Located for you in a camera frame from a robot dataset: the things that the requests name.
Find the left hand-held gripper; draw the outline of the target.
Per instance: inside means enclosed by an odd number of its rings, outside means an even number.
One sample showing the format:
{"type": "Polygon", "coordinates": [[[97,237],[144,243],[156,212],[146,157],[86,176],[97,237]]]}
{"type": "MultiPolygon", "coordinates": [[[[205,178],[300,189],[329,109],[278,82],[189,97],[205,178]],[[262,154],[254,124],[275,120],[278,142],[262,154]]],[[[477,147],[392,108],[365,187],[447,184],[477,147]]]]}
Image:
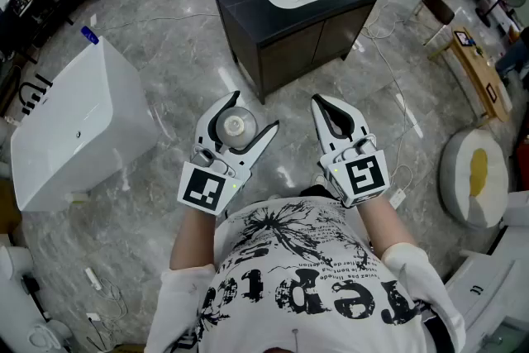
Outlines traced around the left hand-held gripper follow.
{"type": "Polygon", "coordinates": [[[183,164],[177,200],[191,208],[217,216],[245,187],[250,169],[279,131],[279,120],[265,127],[243,148],[223,145],[216,125],[221,113],[234,107],[240,91],[216,100],[200,116],[191,159],[183,164]]]}

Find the brown chair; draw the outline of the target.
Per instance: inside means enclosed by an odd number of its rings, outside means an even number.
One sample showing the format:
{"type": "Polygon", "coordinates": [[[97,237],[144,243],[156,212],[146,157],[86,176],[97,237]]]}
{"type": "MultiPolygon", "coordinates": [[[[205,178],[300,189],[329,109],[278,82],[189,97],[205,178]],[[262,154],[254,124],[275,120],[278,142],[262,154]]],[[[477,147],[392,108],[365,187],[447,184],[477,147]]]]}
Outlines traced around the brown chair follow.
{"type": "Polygon", "coordinates": [[[439,23],[438,28],[422,43],[426,46],[451,24],[455,13],[443,0],[421,0],[412,10],[412,17],[416,17],[423,8],[428,10],[439,23]]]}

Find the round white yellow cushion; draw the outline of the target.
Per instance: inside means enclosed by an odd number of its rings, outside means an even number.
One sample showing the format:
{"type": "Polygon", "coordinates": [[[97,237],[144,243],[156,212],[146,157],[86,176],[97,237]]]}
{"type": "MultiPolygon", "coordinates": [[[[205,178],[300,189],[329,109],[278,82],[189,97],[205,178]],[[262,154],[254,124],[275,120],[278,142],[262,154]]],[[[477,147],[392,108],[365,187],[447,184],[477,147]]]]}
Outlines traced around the round white yellow cushion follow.
{"type": "Polygon", "coordinates": [[[491,133],[466,129],[443,150],[439,187],[446,210],[468,227],[499,224],[508,205],[508,168],[491,133]]]}

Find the white cabinet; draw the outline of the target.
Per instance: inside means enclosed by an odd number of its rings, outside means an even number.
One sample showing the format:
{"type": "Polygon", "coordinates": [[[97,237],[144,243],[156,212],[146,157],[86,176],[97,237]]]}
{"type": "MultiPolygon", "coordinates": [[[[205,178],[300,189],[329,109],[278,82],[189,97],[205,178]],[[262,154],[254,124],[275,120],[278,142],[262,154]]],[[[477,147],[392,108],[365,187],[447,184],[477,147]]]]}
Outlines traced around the white cabinet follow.
{"type": "Polygon", "coordinates": [[[461,353],[529,353],[529,190],[513,192],[491,254],[463,250],[446,284],[465,320],[461,353]]]}

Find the white bathtub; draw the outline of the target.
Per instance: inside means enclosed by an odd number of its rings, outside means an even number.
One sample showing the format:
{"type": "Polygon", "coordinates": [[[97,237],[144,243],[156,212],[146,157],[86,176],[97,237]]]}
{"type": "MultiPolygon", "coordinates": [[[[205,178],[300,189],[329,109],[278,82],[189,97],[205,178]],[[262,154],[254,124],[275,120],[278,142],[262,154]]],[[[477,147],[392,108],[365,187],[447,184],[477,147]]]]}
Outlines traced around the white bathtub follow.
{"type": "Polygon", "coordinates": [[[11,137],[22,212],[59,212],[152,149],[159,130],[137,69],[104,37],[53,80],[11,137]]]}

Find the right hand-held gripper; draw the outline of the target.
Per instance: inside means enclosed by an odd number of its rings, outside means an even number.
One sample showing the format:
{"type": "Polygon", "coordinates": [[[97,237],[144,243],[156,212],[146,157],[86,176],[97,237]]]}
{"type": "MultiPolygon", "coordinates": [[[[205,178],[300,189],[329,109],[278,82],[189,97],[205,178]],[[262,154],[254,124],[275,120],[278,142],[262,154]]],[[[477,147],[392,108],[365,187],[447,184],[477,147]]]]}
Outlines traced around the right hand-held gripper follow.
{"type": "Polygon", "coordinates": [[[320,166],[345,208],[376,198],[389,188],[388,167],[383,150],[361,112],[345,101],[314,94],[311,101],[317,137],[324,151],[320,166]]]}

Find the dark wooden vanity cabinet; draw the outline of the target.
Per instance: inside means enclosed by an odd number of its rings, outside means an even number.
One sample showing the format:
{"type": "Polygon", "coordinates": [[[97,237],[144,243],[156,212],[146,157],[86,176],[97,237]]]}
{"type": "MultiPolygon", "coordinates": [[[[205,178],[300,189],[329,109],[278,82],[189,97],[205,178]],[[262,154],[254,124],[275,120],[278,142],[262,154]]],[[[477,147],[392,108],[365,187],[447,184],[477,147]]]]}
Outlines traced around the dark wooden vanity cabinet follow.
{"type": "Polygon", "coordinates": [[[374,8],[373,3],[328,17],[300,30],[287,31],[260,46],[220,6],[220,18],[232,59],[262,104],[271,93],[335,59],[346,60],[374,8]]]}

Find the white printed t-shirt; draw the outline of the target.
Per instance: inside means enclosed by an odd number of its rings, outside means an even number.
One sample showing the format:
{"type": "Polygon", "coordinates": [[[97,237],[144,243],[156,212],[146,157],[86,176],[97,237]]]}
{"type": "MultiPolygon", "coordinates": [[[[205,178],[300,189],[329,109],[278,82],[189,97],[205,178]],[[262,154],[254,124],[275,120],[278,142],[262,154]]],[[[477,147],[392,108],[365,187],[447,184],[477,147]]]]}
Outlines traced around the white printed t-shirt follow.
{"type": "Polygon", "coordinates": [[[460,353],[427,253],[380,259],[356,213],[306,192],[216,221],[212,265],[162,274],[145,353],[460,353]]]}

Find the person's left forearm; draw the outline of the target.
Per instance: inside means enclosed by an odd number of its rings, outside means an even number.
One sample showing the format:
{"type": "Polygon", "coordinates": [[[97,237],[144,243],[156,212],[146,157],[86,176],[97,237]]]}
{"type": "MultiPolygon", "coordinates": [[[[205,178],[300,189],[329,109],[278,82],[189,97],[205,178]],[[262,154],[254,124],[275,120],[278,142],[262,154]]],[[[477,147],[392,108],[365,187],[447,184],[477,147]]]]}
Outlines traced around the person's left forearm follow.
{"type": "Polygon", "coordinates": [[[214,263],[217,217],[190,208],[186,211],[169,259],[171,270],[191,269],[214,263]]]}

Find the person's right forearm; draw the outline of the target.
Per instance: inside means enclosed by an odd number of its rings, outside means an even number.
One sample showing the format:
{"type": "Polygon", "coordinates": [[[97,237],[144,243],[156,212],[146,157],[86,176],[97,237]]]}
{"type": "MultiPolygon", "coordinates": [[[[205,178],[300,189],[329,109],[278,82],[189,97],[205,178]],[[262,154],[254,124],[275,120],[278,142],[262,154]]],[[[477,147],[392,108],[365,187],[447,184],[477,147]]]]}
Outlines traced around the person's right forearm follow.
{"type": "Polygon", "coordinates": [[[362,202],[357,209],[374,252],[380,259],[393,245],[400,243],[416,245],[396,210],[384,195],[362,202]]]}

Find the wooden table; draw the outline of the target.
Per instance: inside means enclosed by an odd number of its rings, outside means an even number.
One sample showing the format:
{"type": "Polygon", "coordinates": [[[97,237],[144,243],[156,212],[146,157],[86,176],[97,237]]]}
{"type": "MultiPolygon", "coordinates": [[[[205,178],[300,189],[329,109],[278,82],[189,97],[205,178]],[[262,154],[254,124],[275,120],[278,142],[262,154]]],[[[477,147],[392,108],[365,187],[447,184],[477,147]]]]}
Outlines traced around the wooden table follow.
{"type": "Polygon", "coordinates": [[[428,59],[433,60],[447,50],[451,50],[460,62],[484,106],[484,113],[480,117],[482,123],[479,126],[488,124],[495,119],[500,122],[507,122],[512,110],[510,96],[496,69],[488,64],[484,50],[477,44],[470,31],[463,26],[456,27],[451,32],[450,41],[439,50],[428,55],[428,59]],[[474,39],[475,45],[471,47],[461,46],[455,39],[454,31],[466,31],[474,39]]]}

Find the black bathtub faucet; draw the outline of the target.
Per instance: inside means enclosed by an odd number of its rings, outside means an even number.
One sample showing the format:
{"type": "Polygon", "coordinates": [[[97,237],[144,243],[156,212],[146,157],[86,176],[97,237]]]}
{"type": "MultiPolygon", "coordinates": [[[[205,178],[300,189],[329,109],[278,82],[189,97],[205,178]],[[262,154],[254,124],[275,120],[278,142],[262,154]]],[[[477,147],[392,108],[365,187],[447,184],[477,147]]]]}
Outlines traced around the black bathtub faucet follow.
{"type": "Polygon", "coordinates": [[[53,82],[40,74],[35,74],[35,79],[41,84],[24,82],[19,86],[18,97],[22,105],[22,113],[29,116],[38,103],[44,103],[46,94],[53,87],[53,82]]]}

